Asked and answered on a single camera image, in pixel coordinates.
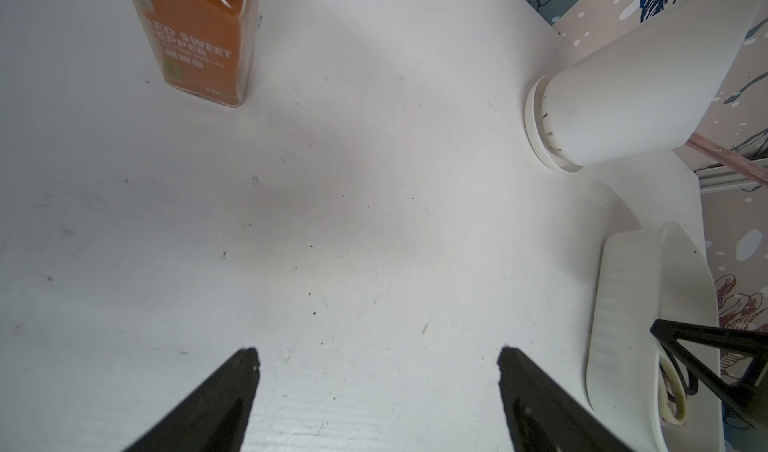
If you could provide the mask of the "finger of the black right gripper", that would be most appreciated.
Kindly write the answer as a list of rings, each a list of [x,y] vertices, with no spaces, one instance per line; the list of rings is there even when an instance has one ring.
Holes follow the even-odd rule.
[[[658,319],[650,333],[681,365],[752,428],[767,426],[767,335]],[[720,371],[723,352],[747,360],[736,380]]]

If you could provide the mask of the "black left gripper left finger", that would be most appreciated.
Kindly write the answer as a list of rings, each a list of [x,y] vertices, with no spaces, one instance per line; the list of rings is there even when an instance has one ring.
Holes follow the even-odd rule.
[[[241,450],[260,379],[255,348],[235,352],[127,449]]]

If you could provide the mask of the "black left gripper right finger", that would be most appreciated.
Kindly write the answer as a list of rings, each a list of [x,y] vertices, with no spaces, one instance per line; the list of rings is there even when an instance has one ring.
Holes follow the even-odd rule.
[[[500,395],[516,451],[627,451],[523,351],[504,347]]]

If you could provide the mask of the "cream kitchen scissors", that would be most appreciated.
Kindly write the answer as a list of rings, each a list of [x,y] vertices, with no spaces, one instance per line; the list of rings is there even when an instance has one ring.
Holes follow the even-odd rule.
[[[676,363],[659,350],[658,412],[663,422],[684,426],[688,420],[687,393]]]

